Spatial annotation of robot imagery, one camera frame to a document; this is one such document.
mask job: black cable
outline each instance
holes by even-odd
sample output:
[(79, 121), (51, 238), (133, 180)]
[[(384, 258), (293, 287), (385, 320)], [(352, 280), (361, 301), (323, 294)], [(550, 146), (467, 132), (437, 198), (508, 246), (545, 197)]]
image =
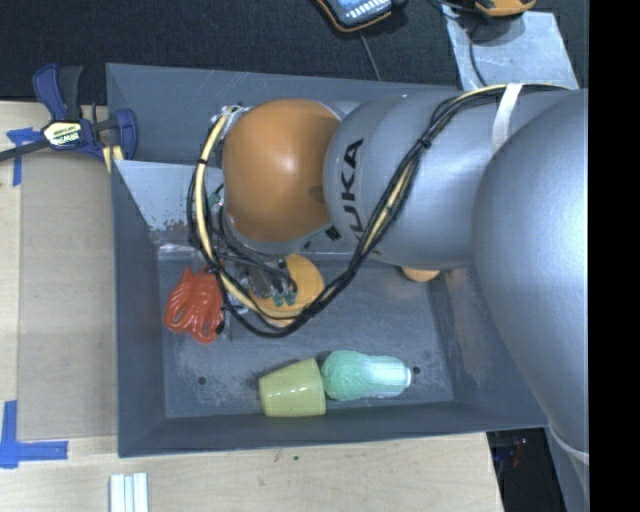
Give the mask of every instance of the black cable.
[[(197, 239), (198, 242), (198, 249), (200, 251), (200, 253), (202, 254), (205, 262), (209, 265), (209, 269), (208, 272), (212, 272), (215, 274), (216, 276), (216, 280), (218, 282), (218, 286), (220, 288), (221, 294), (222, 294), (222, 299), (223, 299), (223, 307), (224, 309), (226, 309), (227, 311), (231, 312), (231, 314), (242, 324), (244, 325), (247, 329), (251, 330), (252, 332), (256, 333), (256, 334), (261, 334), (263, 331), (259, 331), (257, 328), (253, 327), (251, 324), (249, 324), (240, 314), (239, 312), (236, 310), (236, 308), (233, 306), (233, 304), (231, 304), (231, 301), (229, 299), (228, 293), (226, 292), (225, 289), (225, 285), (224, 282), (222, 281), (222, 275), (225, 276), (226, 279), (229, 280), (229, 282), (231, 282), (235, 287), (237, 287), (238, 289), (242, 290), (242, 286), (240, 285), (240, 283), (237, 282), (237, 280), (231, 276), (224, 268), (224, 264), (220, 259), (220, 255), (218, 254), (217, 251), (213, 251), (213, 258), (211, 258), (209, 256), (209, 254), (204, 250), (203, 246), (202, 246), (202, 241), (200, 240), (199, 235), (197, 234), (197, 231), (195, 230), (195, 226), (193, 224), (193, 192), (194, 192), (194, 183), (195, 183), (195, 175), (196, 173), (193, 173), (192, 179), (191, 179), (191, 183), (189, 185), (189, 191), (188, 191), (188, 199), (187, 199), (187, 212), (189, 214), (188, 217), (188, 222), (190, 227), (190, 241), (192, 241), (193, 243), (193, 239)], [(268, 322), (266, 322), (266, 320), (264, 318), (262, 318), (260, 315), (256, 315), (257, 318), (263, 323), (263, 325), (267, 328), (270, 329), (274, 329), (274, 326), (270, 325)]]
[[(313, 302), (308, 304), (302, 310), (302, 312), (293, 319), (293, 322), (291, 324), (289, 324), (286, 327), (277, 329), (277, 330), (276, 330), (276, 328), (274, 328), (274, 326), (270, 325), (270, 328), (273, 329), (273, 331), (272, 332), (264, 332), (264, 331), (258, 330), (255, 326), (250, 324), (246, 320), (246, 318), (241, 318), (241, 315), (237, 311), (235, 311), (234, 309), (231, 310), (231, 313), (234, 316), (236, 316), (237, 318), (239, 318), (239, 319), (241, 318), (242, 325), (245, 328), (247, 328), (248, 330), (250, 330), (251, 332), (253, 332), (254, 334), (257, 334), (257, 335), (260, 335), (260, 336), (264, 336), (264, 337), (269, 337), (269, 338), (281, 338), (281, 337), (288, 336), (289, 334), (295, 332), (300, 327), (302, 327), (304, 324), (306, 324), (311, 318), (313, 318), (318, 313), (323, 311), (327, 306), (329, 306), (329, 304), (331, 304), (331, 302), (345, 288), (347, 288), (347, 286), (349, 286), (351, 281), (355, 278), (355, 276), (356, 276), (360, 266), (364, 262), (364, 260), (371, 253), (371, 251), (373, 251), (375, 249), (376, 245), (384, 237), (384, 235), (387, 232), (387, 230), (391, 227), (391, 225), (393, 224), (393, 222), (397, 218), (398, 214), (400, 213), (400, 211), (402, 209), (402, 206), (404, 205), (404, 203), (406, 201), (406, 198), (408, 197), (408, 190), (411, 188), (411, 185), (413, 184), (413, 178), (415, 177), (416, 172), (417, 172), (418, 163), (419, 163), (419, 159), (420, 159), (420, 156), (421, 156), (421, 150), (426, 149), (426, 147), (427, 146), (425, 146), (424, 141), (420, 140), (420, 141), (416, 142), (416, 144), (414, 145), (412, 150), (403, 159), (403, 162), (401, 162), (401, 165), (398, 166), (398, 169), (397, 169), (396, 173), (394, 174), (394, 177), (389, 182), (385, 193), (383, 194), (383, 196), (380, 199), (380, 201), (378, 202), (378, 205), (376, 206), (373, 214), (370, 217), (370, 220), (369, 220), (369, 222), (367, 224), (367, 227), (365, 228), (365, 231), (364, 231), (364, 233), (363, 233), (363, 235), (362, 235), (362, 237), (360, 239), (360, 242), (358, 244), (358, 247), (356, 248), (356, 251), (354, 252), (354, 256), (352, 257), (352, 260), (351, 260), (349, 266), (347, 267), (347, 269), (340, 276), (338, 276), (336, 279), (334, 279), (329, 285), (327, 285), (324, 288), (323, 292)], [(407, 181), (407, 184), (404, 187), (405, 193), (401, 197), (400, 204), (398, 205), (397, 208), (394, 209), (393, 212), (391, 212), (390, 218), (387, 219), (387, 221), (385, 222), (385, 225), (381, 228), (379, 234), (373, 239), (373, 241), (370, 243), (370, 245), (367, 248), (365, 248), (365, 244), (367, 243), (367, 240), (369, 239), (369, 236), (371, 235), (371, 232), (372, 232), (372, 230), (374, 228), (374, 224), (375, 224), (374, 219), (376, 219), (377, 216), (379, 215), (380, 211), (383, 208), (386, 207), (386, 202), (388, 201), (389, 196), (393, 192), (393, 189), (394, 189), (395, 185), (397, 184), (398, 179), (401, 178), (401, 176), (402, 176), (403, 172), (405, 171), (405, 169), (409, 169), (408, 166), (411, 166), (410, 171), (412, 172), (412, 176)]]
[(362, 33), (362, 31), (360, 31), (359, 34), (360, 34), (360, 40), (362, 41), (362, 44), (364, 45), (364, 49), (367, 52), (367, 56), (369, 57), (369, 62), (371, 63), (371, 67), (373, 68), (373, 72), (376, 74), (376, 78), (378, 79), (378, 82), (382, 82), (382, 78), (380, 77), (380, 71), (378, 71), (378, 66), (376, 65), (375, 59), (373, 58), (373, 54), (371, 53), (371, 49), (369, 48), (369, 43), (367, 43), (367, 40), (364, 37), (364, 34)]
[[(222, 188), (224, 187), (224, 184), (221, 184), (217, 189), (216, 189), (216, 193), (218, 193), (220, 190), (222, 190)], [(187, 191), (187, 226), (189, 228), (189, 242), (191, 243), (191, 245), (193, 247), (195, 247), (204, 257), (205, 261), (207, 262), (207, 264), (209, 264), (210, 267), (215, 268), (218, 267), (220, 265), (220, 261), (214, 261), (212, 260), (209, 255), (207, 254), (207, 252), (204, 250), (204, 245), (202, 243), (202, 240), (200, 239), (200, 236), (198, 235), (198, 231), (195, 227), (195, 222), (193, 219), (193, 195), (195, 192), (195, 172), (193, 173), (193, 175), (191, 176), (191, 181), (189, 183), (189, 189)], [(245, 249), (244, 247), (242, 247), (240, 244), (235, 243), (233, 240), (231, 240), (225, 233), (224, 233), (224, 229), (222, 228), (223, 224), (222, 224), (222, 208), (220, 208), (219, 212), (218, 212), (218, 225), (219, 225), (219, 229), (216, 229), (213, 225), (212, 219), (211, 219), (211, 210), (210, 210), (210, 205), (209, 205), (209, 199), (207, 196), (207, 191), (206, 191), (206, 186), (203, 185), (203, 189), (202, 189), (202, 200), (203, 200), (203, 204), (204, 204), (204, 208), (205, 208), (205, 224), (208, 228), (208, 231), (210, 233), (215, 234), (216, 236), (218, 236), (222, 241), (224, 241), (224, 243), (226, 244), (226, 246), (233, 251), (238, 257), (234, 257), (234, 261), (238, 262), (238, 263), (242, 263), (245, 266), (249, 266), (249, 267), (256, 267), (259, 268), (263, 271), (265, 271), (266, 273), (268, 273), (272, 279), (274, 280), (279, 280), (279, 279), (283, 279), (287, 282), (287, 284), (290, 286), (290, 288), (294, 291), (297, 292), (297, 284), (296, 282), (291, 278), (291, 276), (289, 276), (286, 272), (283, 272), (282, 270), (276, 269), (276, 268), (272, 268), (269, 267), (268, 265), (264, 264), (262, 261), (258, 260), (253, 254), (251, 254), (251, 252), (248, 249)]]
[[(526, 96), (527, 94), (536, 92), (551, 92), (558, 90), (566, 90), (566, 88), (550, 84), (524, 84), (522, 90), (520, 91), (520, 96)], [(432, 132), (436, 125), (441, 126), (443, 122), (448, 122), (447, 119), (450, 120), (451, 117), (462, 112), (463, 110), (468, 110), (470, 108), (488, 105), (491, 103), (499, 103), (499, 101), (502, 99), (504, 91), (505, 87), (500, 86), (500, 88), (497, 89), (483, 91), (482, 94), (474, 94), (468, 96), (464, 101), (461, 102), (456, 103), (455, 97), (450, 98), (449, 100), (445, 100), (434, 110), (433, 115), (431, 116), (431, 121), (429, 123), (433, 128), (428, 130), (428, 132)], [(443, 111), (442, 105), (448, 105), (447, 108), (449, 110)]]
[(469, 59), (471, 60), (471, 67), (473, 68), (473, 72), (476, 74), (476, 77), (478, 77), (480, 84), (483, 87), (486, 87), (489, 84), (487, 83), (487, 80), (484, 78), (483, 74), (480, 72), (480, 68), (478, 67), (478, 63), (476, 62), (476, 52), (474, 51), (474, 38), (476, 35), (476, 30), (478, 30), (478, 28), (481, 26), (482, 24), (478, 23), (469, 33)]

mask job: light green object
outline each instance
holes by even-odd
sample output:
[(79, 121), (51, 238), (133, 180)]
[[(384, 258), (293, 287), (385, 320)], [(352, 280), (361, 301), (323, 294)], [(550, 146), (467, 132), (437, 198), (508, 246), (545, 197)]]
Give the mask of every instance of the light green object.
[(391, 397), (411, 384), (411, 371), (400, 359), (337, 350), (322, 365), (322, 382), (335, 400)]
[(327, 412), (320, 368), (313, 358), (265, 375), (258, 388), (267, 416), (321, 416)]

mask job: black carpet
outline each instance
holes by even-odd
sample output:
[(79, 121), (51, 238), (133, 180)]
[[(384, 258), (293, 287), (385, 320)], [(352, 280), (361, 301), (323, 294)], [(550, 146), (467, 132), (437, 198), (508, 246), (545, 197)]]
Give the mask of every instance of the black carpet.
[[(578, 83), (588, 87), (588, 0), (538, 0), (536, 9), (556, 15)], [(84, 66), (79, 101), (100, 105), (107, 62), (376, 79), (359, 34), (335, 31), (315, 0), (0, 0), (0, 13), (3, 99), (33, 98), (31, 77), (50, 62)], [(458, 83), (444, 20), (428, 0), (410, 0), (364, 34), (382, 80)], [(564, 510), (542, 431), (489, 439), (507, 512)]]

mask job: orange object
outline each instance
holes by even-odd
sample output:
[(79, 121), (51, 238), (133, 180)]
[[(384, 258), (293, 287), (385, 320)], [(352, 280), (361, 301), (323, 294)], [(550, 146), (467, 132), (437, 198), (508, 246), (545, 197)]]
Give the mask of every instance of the orange object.
[(171, 292), (164, 313), (170, 331), (189, 332), (200, 343), (211, 343), (224, 320), (222, 293), (216, 275), (187, 267)]
[(331, 223), (322, 168), (340, 120), (305, 99), (268, 101), (231, 127), (222, 150), (224, 213), (262, 243), (295, 240)]

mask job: blue tape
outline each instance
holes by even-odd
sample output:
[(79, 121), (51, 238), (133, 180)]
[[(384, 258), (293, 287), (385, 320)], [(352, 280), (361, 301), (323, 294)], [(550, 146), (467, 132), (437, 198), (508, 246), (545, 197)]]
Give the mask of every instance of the blue tape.
[(0, 437), (0, 468), (15, 469), (20, 462), (32, 460), (66, 460), (69, 441), (21, 443), (16, 441), (18, 402), (4, 404), (2, 437)]
[[(44, 137), (33, 128), (20, 128), (18, 130), (9, 130), (7, 137), (18, 147), (29, 142), (38, 142)], [(22, 182), (22, 157), (17, 156), (13, 161), (13, 186), (17, 187)]]

